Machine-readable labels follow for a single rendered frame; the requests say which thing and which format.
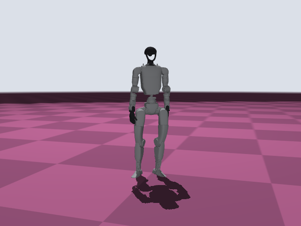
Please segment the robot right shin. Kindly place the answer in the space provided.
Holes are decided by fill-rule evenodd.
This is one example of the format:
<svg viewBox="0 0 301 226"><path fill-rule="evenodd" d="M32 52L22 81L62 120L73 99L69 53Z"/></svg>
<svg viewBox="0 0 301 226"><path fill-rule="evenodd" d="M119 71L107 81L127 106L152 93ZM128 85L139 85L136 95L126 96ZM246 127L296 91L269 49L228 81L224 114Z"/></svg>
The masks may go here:
<svg viewBox="0 0 301 226"><path fill-rule="evenodd" d="M141 162L143 158L144 147L140 147L139 143L135 144L135 160L136 160L136 170L141 171Z"/></svg>

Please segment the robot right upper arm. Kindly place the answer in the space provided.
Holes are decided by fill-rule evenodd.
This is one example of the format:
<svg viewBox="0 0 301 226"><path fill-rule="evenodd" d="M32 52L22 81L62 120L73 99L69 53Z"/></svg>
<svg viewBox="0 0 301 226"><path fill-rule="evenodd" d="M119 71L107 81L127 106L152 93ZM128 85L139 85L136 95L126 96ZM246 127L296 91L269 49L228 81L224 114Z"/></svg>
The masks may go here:
<svg viewBox="0 0 301 226"><path fill-rule="evenodd" d="M138 75L141 73L141 71L142 71L142 67L136 67L133 70L133 76L132 76L132 86L133 86L132 92L133 93L138 93L138 91L139 91L139 87L137 85L138 85L138 81L139 81Z"/></svg>

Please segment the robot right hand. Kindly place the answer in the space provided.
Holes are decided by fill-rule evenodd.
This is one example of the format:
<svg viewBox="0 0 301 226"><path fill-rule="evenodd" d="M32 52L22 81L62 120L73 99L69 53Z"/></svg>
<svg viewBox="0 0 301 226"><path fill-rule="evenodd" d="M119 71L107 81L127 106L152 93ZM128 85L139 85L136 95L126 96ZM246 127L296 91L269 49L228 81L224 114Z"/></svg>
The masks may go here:
<svg viewBox="0 0 301 226"><path fill-rule="evenodd" d="M135 114L134 114L135 107L133 106L132 110L131 111L129 110L129 112L130 112L130 115L129 115L130 122L133 123L133 124L135 124L135 119L136 119ZM136 119L136 121L137 121L137 119Z"/></svg>

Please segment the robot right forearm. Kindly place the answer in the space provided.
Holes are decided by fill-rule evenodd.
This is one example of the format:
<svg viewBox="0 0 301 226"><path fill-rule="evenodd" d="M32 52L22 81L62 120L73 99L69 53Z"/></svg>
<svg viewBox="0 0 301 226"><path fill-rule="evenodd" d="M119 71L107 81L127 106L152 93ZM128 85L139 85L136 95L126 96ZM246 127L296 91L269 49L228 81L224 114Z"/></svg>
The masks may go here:
<svg viewBox="0 0 301 226"><path fill-rule="evenodd" d="M137 97L137 94L135 93L132 93L132 90L133 90L133 86L131 87L131 92L130 92L130 102L129 102L129 110L131 111L132 110L132 107L134 106L135 107L135 104L136 104L136 97Z"/></svg>

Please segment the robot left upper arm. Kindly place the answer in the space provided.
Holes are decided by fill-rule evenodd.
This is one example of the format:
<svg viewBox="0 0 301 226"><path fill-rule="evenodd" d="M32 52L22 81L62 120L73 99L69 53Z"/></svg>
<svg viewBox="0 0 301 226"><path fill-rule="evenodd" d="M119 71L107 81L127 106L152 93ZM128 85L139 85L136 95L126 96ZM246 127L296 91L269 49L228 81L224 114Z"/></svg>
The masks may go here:
<svg viewBox="0 0 301 226"><path fill-rule="evenodd" d="M165 68L165 67L161 67L162 69L162 84L163 84L163 87L162 87L162 91L164 93L167 93L167 92L170 92L170 87L168 86L168 69Z"/></svg>

